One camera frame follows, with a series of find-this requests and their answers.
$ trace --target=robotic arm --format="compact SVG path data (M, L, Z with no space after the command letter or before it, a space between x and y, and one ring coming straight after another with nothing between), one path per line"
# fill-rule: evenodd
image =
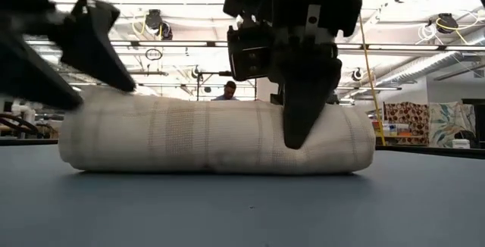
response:
M286 146L299 149L340 81L337 32L351 36L362 0L226 0L224 12L243 22L227 31L235 80L268 77L279 85ZM61 60L117 89L135 82L108 39L120 12L98 0L79 0L63 14L49 0L0 0L0 93L73 110L79 95L23 40L43 35Z
M335 37L351 36L362 0L226 0L241 16L227 41L233 78L268 77L279 85L272 102L283 106L287 147L299 149L340 81Z
M83 100L23 40L47 36L63 51L61 61L117 89L135 82L108 39L120 12L97 0L79 0L69 14L49 0L0 0L0 93L73 110Z

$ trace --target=floral fabric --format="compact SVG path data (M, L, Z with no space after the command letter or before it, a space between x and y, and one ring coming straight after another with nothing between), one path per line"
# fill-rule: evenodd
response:
M462 130L475 133L473 105L461 102L430 104L430 146L451 148L455 134Z
M411 102L384 104L384 120L390 124L408 124L416 137L398 138L397 145L428 144L428 106Z

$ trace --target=white fabric roll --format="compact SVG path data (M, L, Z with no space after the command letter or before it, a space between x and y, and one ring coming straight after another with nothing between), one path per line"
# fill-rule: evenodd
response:
M283 141L282 107L267 102L188 102L98 88L66 114L59 150L78 170L337 174L372 163L367 115L328 105L304 146Z

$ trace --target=fluorescent light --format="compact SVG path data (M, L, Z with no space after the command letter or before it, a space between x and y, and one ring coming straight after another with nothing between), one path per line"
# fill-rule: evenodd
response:
M100 84L101 83L69 83L71 86L96 86Z
M372 90L371 87L359 87L358 89L364 90L364 91ZM398 88L398 87L374 87L374 90L376 90L376 91L397 91L397 90L400 90L400 88Z
M111 42L111 45L113 47L118 47L118 46L131 46L132 43L131 43L131 41L112 41Z
M373 50L437 50L438 45L369 45Z
M157 47L157 46L179 46L179 47L193 47L193 46L208 46L207 42L177 42L177 41L166 41L166 42L137 42L140 46L146 47Z
M355 92L351 92L350 93L350 96L354 96L354 95L357 95L359 93L363 93L364 91L355 91Z
M336 89L355 89L355 87L349 87L349 86L338 86Z
M354 90L354 89L359 89L359 90L364 90L368 91L371 90L369 86L366 87L352 87L352 86L338 86L336 89L346 89L346 90ZM376 91L397 91L400 90L400 87L374 87Z
M485 46L448 46L446 49L453 51L485 51Z
M338 49L360 49L362 45L360 44L337 44Z
M26 40L28 45L41 46L41 45L55 45L55 43L45 40Z

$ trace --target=cable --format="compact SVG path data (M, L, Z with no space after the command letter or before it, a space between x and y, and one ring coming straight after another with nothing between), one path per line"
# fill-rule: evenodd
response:
M133 29L133 32L136 35L142 35L145 32L145 28L146 28L146 14L145 14L145 16L143 16L142 31L141 32L136 29L134 21L131 23L131 28Z
M456 32L456 35L458 35L460 37L460 39L462 39L462 41L466 44L466 45L470 45L470 43L467 42L467 40L462 36L462 34L460 33L460 31L458 30L455 30Z
M158 39L160 40L164 40L164 23L160 23L160 34L159 34L159 37Z
M421 26L419 29L418 29L418 36L419 36L419 39L421 39L419 42L416 42L416 44L420 44L424 41L428 41L430 39L432 39L433 37L435 37L435 35L437 34L437 29L435 26L433 25L423 25Z
M20 133L35 135L37 138L44 137L44 135L39 132L39 129L37 129L35 125L11 114L0 114L0 124L4 124L12 130L16 130Z
M468 24L468 25L466 25L466 26L464 26L464 27L458 27L458 28L454 28L454 27L447 27L447 26L445 26L445 25L442 25L442 24L440 23L441 18L437 18L437 19L436 19L436 25L437 25L438 27L445 28L445 29L448 29L448 30L459 31L459 30L466 30L467 28L470 28L470 27L474 27L474 26L476 26L478 23L480 23L480 18L479 18L479 17L475 16L473 13L471 13L471 11L466 11L466 12L467 12L467 13L468 13L470 16L472 16L473 18L475 18L475 22L474 22L474 23L472 23L472 24Z
M374 89L374 83L371 79L371 67L369 66L369 57L368 57L368 52L367 52L367 45L365 44L365 32L364 32L364 24L362 23L362 15L358 16L358 20L361 23L361 33L362 33L362 45L364 46L364 56L365 56L365 66L367 68L367 75L369 79L369 84L371 85L371 92L372 92L372 99L374 100L374 107L376 108L376 114L377 114L377 122L379 123L379 132L380 132L380 139L382 141L382 145L386 145L386 139L384 138L384 129L382 125L382 119L380 117L380 112L379 112L379 104L377 103L377 97L376 97L376 90Z
M443 43L443 41L442 41L442 40L441 40L441 39L440 39L438 36L436 36L436 35L435 35L435 38L438 40L438 42L440 42L440 43L441 43L441 45L445 45L445 44Z

